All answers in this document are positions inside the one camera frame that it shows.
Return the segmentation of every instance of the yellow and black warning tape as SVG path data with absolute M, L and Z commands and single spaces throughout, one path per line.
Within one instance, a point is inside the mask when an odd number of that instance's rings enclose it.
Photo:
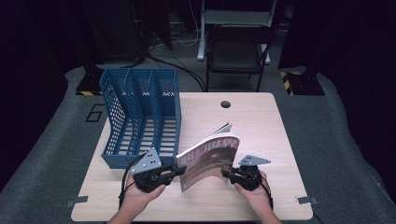
M 94 96 L 103 94 L 101 91 L 76 91 L 76 95 Z
M 290 74 L 290 73 L 280 72 L 280 76 L 282 77 L 283 84 L 285 85 L 286 92 L 288 93 L 288 95 L 293 95 L 293 90 L 291 89 L 291 85 L 290 85 L 290 83 L 288 81 L 287 74 Z M 294 74 L 294 75 L 302 75 L 302 73 L 300 73 L 300 72 L 292 72 L 292 74 Z

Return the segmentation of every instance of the blue plastic file organizer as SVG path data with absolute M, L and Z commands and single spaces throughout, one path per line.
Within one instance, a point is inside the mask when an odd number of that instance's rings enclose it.
M 107 68 L 100 80 L 110 136 L 102 154 L 111 169 L 125 169 L 155 147 L 174 162 L 181 110 L 176 69 Z

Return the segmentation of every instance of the open magazine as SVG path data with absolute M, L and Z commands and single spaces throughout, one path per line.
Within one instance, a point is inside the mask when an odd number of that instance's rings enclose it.
M 231 123 L 227 123 L 207 138 L 176 155 L 177 166 L 187 166 L 184 175 L 180 176 L 181 191 L 191 187 L 208 176 L 222 176 L 221 169 L 231 169 L 239 147 L 239 136 L 230 133 Z

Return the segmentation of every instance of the chair leg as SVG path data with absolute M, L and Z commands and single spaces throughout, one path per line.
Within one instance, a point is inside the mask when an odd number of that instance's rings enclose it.
M 262 71 L 260 72 L 260 75 L 259 75 L 259 82 L 257 83 L 256 92 L 259 92 L 259 91 L 260 91 L 260 85 L 262 84 L 262 74 L 264 73 L 263 70 L 264 70 L 264 69 L 262 69 Z
M 209 92 L 209 69 L 206 68 L 206 86 L 205 91 Z

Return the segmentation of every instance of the gray tape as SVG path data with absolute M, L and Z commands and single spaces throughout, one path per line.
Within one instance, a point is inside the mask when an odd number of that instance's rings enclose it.
M 80 196 L 75 198 L 74 200 L 67 201 L 64 207 L 73 207 L 75 203 L 85 203 L 88 201 L 88 196 Z
M 296 197 L 296 200 L 299 204 L 302 204 L 302 203 L 316 204 L 316 203 L 318 203 L 318 200 L 316 198 L 310 198 L 310 197 L 302 197 L 302 198 Z

